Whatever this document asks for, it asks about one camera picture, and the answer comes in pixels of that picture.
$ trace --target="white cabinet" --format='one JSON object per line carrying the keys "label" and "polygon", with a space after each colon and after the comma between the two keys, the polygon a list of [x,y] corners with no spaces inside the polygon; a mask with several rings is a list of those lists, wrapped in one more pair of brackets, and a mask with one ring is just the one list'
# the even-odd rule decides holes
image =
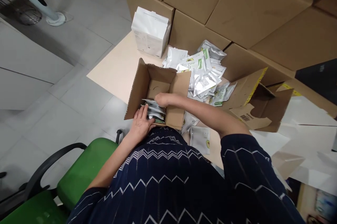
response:
{"label": "white cabinet", "polygon": [[0,109],[25,110],[72,68],[0,18]]}
{"label": "white cabinet", "polygon": [[73,68],[4,22],[0,22],[0,48],[1,68],[52,84]]}
{"label": "white cabinet", "polygon": [[0,68],[0,109],[25,110],[51,83]]}

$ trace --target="green office chair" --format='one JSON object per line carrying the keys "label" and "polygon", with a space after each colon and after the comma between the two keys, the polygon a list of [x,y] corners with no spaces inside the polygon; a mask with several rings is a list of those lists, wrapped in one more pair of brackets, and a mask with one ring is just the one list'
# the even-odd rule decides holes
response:
{"label": "green office chair", "polygon": [[[74,143],[50,156],[29,180],[25,190],[25,202],[4,218],[1,224],[65,223],[84,190],[95,178],[106,160],[117,149],[121,133],[122,130],[119,129],[116,142],[106,138],[97,138],[88,147],[83,143]],[[40,183],[44,173],[59,158],[75,148],[84,151],[61,178],[55,189],[44,190]],[[53,199],[56,196],[59,196],[63,206],[59,207],[55,204]]]}

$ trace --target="person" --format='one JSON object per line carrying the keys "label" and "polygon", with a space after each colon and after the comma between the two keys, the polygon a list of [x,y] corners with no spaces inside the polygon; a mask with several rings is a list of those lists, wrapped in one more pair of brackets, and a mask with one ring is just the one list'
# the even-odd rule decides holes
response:
{"label": "person", "polygon": [[155,101],[219,133],[225,178],[178,131],[155,127],[145,105],[67,223],[304,223],[243,123],[177,94],[160,93]]}

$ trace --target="right hand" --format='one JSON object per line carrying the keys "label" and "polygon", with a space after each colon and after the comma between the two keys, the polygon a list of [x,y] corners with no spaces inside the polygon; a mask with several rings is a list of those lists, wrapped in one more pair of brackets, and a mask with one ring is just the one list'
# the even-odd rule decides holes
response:
{"label": "right hand", "polygon": [[168,94],[168,93],[158,93],[154,100],[158,103],[160,107],[167,107],[171,105],[172,99],[175,98],[177,94]]}

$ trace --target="green chair seat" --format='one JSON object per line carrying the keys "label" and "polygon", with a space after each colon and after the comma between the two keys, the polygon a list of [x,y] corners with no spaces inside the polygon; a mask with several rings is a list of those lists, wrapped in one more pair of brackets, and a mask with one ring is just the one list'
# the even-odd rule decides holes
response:
{"label": "green chair seat", "polygon": [[43,191],[10,213],[1,224],[64,224],[67,215],[55,204],[50,191]]}
{"label": "green chair seat", "polygon": [[57,194],[68,209],[73,209],[103,164],[117,149],[118,144],[97,138],[83,151],[57,184]]}

